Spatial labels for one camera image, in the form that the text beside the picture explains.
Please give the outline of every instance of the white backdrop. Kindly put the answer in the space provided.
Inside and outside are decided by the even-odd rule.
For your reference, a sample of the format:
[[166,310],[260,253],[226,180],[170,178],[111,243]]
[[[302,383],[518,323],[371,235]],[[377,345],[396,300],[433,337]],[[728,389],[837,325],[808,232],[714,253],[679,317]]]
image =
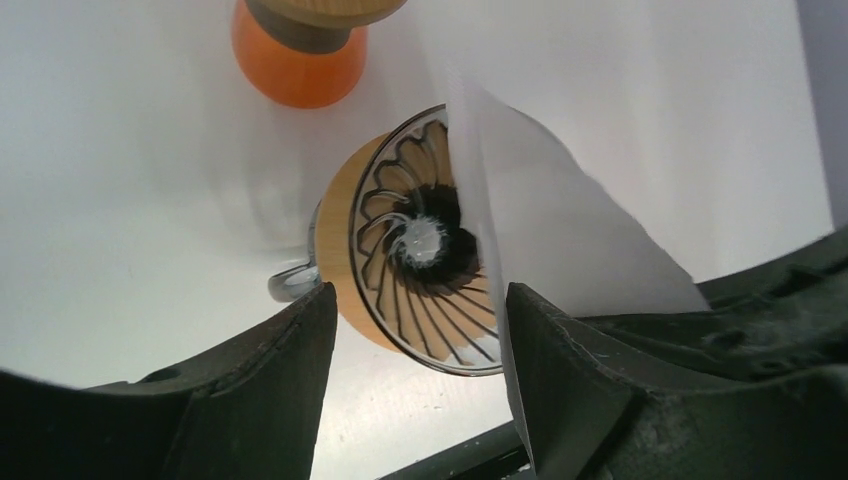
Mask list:
[[[265,280],[304,254],[335,170],[444,101],[458,48],[696,280],[831,229],[791,0],[409,0],[356,90],[311,112],[242,78],[232,4],[0,6],[0,367],[134,381],[275,313]],[[500,377],[427,371],[341,322],[314,477],[374,478],[508,419]]]

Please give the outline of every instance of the black rubber edge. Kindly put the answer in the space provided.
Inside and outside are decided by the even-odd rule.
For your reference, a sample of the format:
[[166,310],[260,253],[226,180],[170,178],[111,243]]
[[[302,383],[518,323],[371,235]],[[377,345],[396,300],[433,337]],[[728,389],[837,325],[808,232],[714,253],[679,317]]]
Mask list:
[[382,480],[535,479],[513,422],[419,460]]

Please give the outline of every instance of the wooden cap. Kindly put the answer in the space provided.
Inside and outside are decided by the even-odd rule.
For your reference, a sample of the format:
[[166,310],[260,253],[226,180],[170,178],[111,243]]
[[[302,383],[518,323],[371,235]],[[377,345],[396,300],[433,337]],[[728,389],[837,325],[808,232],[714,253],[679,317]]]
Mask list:
[[391,15],[406,0],[259,0],[296,21],[322,28],[350,29]]
[[356,187],[371,156],[388,134],[371,140],[339,169],[318,206],[315,220],[315,261],[321,279],[336,287],[339,313],[365,338],[389,350],[400,352],[380,331],[359,295],[350,266],[350,211]]

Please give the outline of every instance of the paper sheet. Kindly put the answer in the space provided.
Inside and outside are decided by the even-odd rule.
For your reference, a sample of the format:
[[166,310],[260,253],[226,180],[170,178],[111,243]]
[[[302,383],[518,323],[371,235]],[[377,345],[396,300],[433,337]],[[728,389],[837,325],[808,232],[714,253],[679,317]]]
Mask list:
[[505,323],[510,282],[577,317],[708,306],[689,274],[549,130],[455,68],[449,74],[448,135],[463,222],[482,250],[510,406],[526,444]]
[[430,63],[456,63],[545,125],[701,282],[833,231],[796,3],[407,7],[439,15],[421,32]]

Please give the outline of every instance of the orange glass bottle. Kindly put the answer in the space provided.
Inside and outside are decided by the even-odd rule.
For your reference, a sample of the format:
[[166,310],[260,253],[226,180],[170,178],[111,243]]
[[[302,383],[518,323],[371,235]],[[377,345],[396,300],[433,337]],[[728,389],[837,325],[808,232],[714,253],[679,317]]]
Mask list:
[[247,79],[283,105],[335,103],[353,90],[365,69],[366,26],[314,27],[269,9],[262,0],[238,0],[231,33]]

